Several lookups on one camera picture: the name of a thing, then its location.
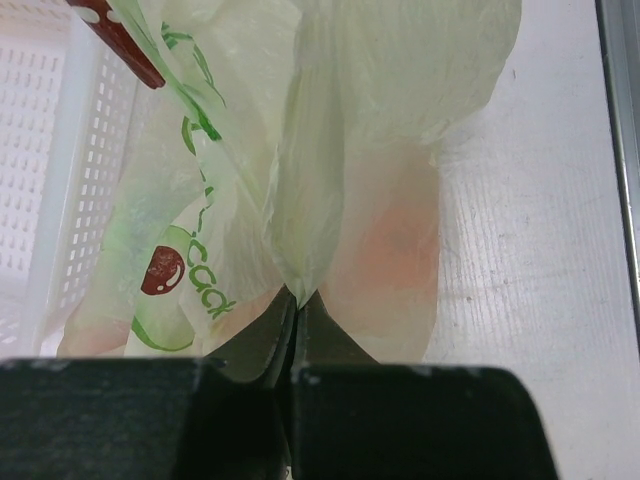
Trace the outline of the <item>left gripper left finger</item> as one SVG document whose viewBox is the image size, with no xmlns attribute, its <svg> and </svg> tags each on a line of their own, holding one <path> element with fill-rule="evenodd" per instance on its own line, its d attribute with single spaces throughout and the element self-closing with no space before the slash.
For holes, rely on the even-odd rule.
<svg viewBox="0 0 640 480">
<path fill-rule="evenodd" d="M 295 323 L 281 290 L 204 357 L 9 359 L 5 479 L 282 479 L 275 393 Z"/>
</svg>

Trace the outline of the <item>green avocado print plastic bag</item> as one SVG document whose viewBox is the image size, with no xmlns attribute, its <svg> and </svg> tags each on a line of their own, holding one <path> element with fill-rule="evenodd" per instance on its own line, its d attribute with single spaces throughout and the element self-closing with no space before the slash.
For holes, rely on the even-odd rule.
<svg viewBox="0 0 640 480">
<path fill-rule="evenodd" d="M 154 91 L 63 357 L 205 355 L 282 290 L 420 360 L 437 156 L 490 100 L 518 1 L 76 1 Z"/>
</svg>

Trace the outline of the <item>white plastic basket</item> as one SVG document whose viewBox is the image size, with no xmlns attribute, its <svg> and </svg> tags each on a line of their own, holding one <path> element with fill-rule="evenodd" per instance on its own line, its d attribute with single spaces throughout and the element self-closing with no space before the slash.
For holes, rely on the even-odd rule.
<svg viewBox="0 0 640 480">
<path fill-rule="evenodd" d="M 51 355 L 97 263 L 139 80 L 64 1 L 1 5 L 1 354 Z"/>
</svg>

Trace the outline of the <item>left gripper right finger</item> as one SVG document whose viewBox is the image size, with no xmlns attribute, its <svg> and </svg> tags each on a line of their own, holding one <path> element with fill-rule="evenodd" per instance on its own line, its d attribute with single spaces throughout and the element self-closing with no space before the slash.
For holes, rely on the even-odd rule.
<svg viewBox="0 0 640 480">
<path fill-rule="evenodd" d="M 297 317 L 292 470 L 297 479 L 551 479 L 555 462 L 511 372 L 379 363 L 314 295 Z"/>
</svg>

